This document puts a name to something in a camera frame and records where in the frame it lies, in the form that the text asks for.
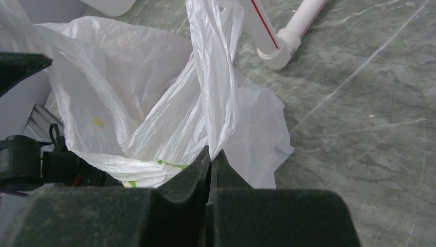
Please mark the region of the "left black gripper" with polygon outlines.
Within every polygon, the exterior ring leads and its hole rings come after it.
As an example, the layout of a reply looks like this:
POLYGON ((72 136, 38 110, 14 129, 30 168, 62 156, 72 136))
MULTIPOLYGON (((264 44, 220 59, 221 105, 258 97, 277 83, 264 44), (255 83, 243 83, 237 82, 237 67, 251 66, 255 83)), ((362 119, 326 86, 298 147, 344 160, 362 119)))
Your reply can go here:
MULTIPOLYGON (((22 80, 50 67, 43 54, 1 53, 1 97, 22 80)), ((1 192, 26 196, 45 184, 67 187, 113 187, 119 181, 69 151, 59 126, 49 127, 49 142, 23 135, 1 141, 1 192)))

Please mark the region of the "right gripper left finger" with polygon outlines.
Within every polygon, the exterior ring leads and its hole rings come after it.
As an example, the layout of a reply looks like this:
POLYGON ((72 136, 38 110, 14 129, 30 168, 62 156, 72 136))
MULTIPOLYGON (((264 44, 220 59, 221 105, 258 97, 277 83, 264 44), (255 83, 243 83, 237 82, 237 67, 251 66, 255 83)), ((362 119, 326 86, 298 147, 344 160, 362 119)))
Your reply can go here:
POLYGON ((207 201, 210 155, 157 188, 38 190, 1 238, 1 246, 197 246, 207 201))

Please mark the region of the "white plastic bag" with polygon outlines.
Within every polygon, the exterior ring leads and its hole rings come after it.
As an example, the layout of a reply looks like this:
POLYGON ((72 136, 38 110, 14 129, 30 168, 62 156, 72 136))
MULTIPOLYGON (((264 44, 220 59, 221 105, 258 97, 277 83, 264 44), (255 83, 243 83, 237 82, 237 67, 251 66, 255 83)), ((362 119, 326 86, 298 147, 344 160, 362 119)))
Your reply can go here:
POLYGON ((190 38, 94 16, 33 24, 1 1, 1 43, 42 53, 66 145, 126 187, 157 187, 204 147, 254 188, 293 152, 282 101, 233 66, 244 10, 186 1, 190 38))

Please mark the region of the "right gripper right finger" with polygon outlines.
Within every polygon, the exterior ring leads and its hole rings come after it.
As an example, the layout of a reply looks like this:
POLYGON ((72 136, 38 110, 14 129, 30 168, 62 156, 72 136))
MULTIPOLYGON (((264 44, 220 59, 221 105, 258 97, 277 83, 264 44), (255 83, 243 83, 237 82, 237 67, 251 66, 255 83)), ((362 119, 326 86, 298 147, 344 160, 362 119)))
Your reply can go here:
POLYGON ((252 188, 220 152, 211 163, 206 246, 360 246, 360 241, 338 194, 252 188))

